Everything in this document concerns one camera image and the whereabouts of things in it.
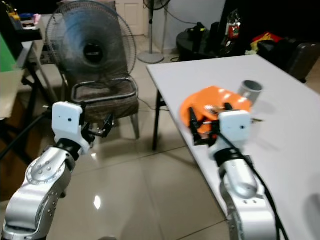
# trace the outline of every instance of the white table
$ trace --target white table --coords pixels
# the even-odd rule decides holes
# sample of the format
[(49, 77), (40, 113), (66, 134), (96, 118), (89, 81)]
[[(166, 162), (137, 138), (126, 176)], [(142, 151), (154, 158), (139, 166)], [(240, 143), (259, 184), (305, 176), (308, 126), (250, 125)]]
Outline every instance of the white table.
[(216, 163), (194, 146), (179, 109), (216, 85), (237, 92), (244, 80), (264, 86), (245, 154), (268, 185), (290, 240), (320, 239), (320, 96), (257, 55), (149, 65), (147, 69), (224, 213)]

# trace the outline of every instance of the black cable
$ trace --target black cable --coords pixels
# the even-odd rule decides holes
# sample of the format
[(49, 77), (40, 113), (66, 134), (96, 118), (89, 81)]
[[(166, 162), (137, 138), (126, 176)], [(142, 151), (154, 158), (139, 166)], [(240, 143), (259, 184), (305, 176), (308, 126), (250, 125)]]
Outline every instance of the black cable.
[(153, 0), (154, 1), (154, 3), (153, 3), (153, 8), (151, 8), (150, 7), (150, 4), (147, 4), (146, 2), (150, 2), (151, 0), (143, 0), (143, 5), (145, 6), (145, 7), (143, 7), (144, 9), (146, 9), (146, 8), (148, 8), (148, 9), (150, 9), (150, 10), (153, 10), (153, 11), (158, 11), (158, 10), (160, 10), (160, 9), (163, 9), (165, 6), (167, 6), (170, 2), (171, 2), (171, 0), (168, 0), (165, 4), (162, 2), (163, 0)]
[[(149, 109), (154, 110), (154, 111), (156, 110), (155, 108), (152, 108), (152, 107), (149, 105), (149, 103), (147, 103), (145, 100), (142, 100), (140, 97), (138, 97), (138, 99), (139, 99), (141, 102), (143, 102), (145, 105), (147, 105)], [(160, 109), (160, 111), (169, 112), (169, 110), (167, 110), (167, 109)]]
[(27, 126), (7, 147), (0, 153), (0, 161), (4, 156), (21, 140), (21, 138), (29, 132), (38, 122), (40, 122), (46, 115), (42, 114), (38, 116), (29, 126)]
[(171, 12), (169, 12), (168, 11), (168, 9), (165, 7), (164, 8), (164, 10), (171, 16), (171, 17), (173, 17), (174, 19), (176, 19), (176, 20), (178, 20), (179, 22), (181, 22), (181, 23), (184, 23), (184, 24), (192, 24), (192, 25), (197, 25), (197, 23), (196, 22), (189, 22), (189, 21), (183, 21), (183, 20), (181, 20), (181, 19), (179, 19), (179, 18), (177, 18), (176, 16), (174, 16)]
[(277, 239), (280, 240), (280, 232), (279, 232), (279, 229), (280, 229), (282, 234), (283, 234), (283, 236), (284, 236), (284, 239), (285, 240), (289, 240), (289, 237), (287, 235), (285, 227), (284, 227), (284, 225), (283, 225), (283, 223), (282, 223), (282, 221), (281, 221), (281, 219), (280, 219), (280, 217), (278, 215), (278, 211), (277, 211), (277, 207), (276, 207), (275, 201), (274, 201), (274, 199), (273, 199), (273, 197), (271, 195), (271, 192), (269, 191), (266, 183), (262, 179), (262, 177), (256, 171), (256, 169), (254, 168), (253, 164), (248, 161), (248, 159), (240, 152), (240, 150), (235, 145), (233, 145), (232, 142), (230, 142), (221, 132), (219, 132), (218, 135), (225, 141), (225, 143), (227, 143), (231, 148), (233, 148), (236, 151), (236, 153), (245, 161), (245, 163), (249, 166), (249, 168), (257, 176), (257, 178), (259, 179), (259, 181), (263, 185), (265, 196), (268, 199), (268, 201), (269, 201), (269, 203), (271, 205), (271, 208), (272, 208), (272, 210), (274, 212)]
[(171, 59), (170, 59), (170, 62), (172, 62), (172, 63), (177, 63), (177, 62), (179, 62), (179, 57), (176, 56), (176, 57), (171, 58)]
[(166, 6), (171, 2), (171, 0), (168, 0), (165, 4), (163, 4), (162, 1), (163, 1), (163, 0), (160, 0), (161, 8), (159, 8), (159, 9), (164, 9), (171, 17), (173, 17), (174, 19), (178, 20), (178, 21), (181, 22), (181, 23), (197, 25), (197, 23), (195, 23), (195, 22), (183, 21), (183, 20), (177, 18), (176, 16), (174, 16), (171, 12), (169, 12), (168, 9), (166, 8)]

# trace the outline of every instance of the fan base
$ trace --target fan base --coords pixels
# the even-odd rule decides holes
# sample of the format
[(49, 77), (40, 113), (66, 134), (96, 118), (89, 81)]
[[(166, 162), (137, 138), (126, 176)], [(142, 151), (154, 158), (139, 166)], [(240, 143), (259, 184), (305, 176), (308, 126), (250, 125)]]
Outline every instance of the fan base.
[(162, 62), (165, 57), (158, 52), (150, 53), (149, 51), (144, 51), (138, 54), (137, 58), (146, 64), (157, 64)]

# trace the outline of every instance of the fan guard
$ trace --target fan guard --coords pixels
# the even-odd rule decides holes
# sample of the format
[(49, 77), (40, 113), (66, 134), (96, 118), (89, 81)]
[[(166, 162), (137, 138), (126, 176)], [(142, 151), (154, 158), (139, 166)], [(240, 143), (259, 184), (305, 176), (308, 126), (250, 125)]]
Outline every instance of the fan guard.
[(125, 78), (136, 63), (136, 43), (128, 24), (108, 5), (73, 1), (51, 16), (46, 39), (58, 68), (72, 76), (89, 76), (90, 87), (105, 88)]

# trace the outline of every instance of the fan motor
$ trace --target fan motor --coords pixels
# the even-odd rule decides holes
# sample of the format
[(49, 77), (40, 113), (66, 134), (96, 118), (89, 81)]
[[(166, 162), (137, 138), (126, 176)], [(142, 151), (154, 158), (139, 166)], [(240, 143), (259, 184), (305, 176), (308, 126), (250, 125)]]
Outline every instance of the fan motor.
[(85, 58), (93, 64), (100, 63), (102, 58), (104, 57), (104, 53), (101, 47), (95, 43), (88, 43), (87, 45), (85, 45), (83, 54)]

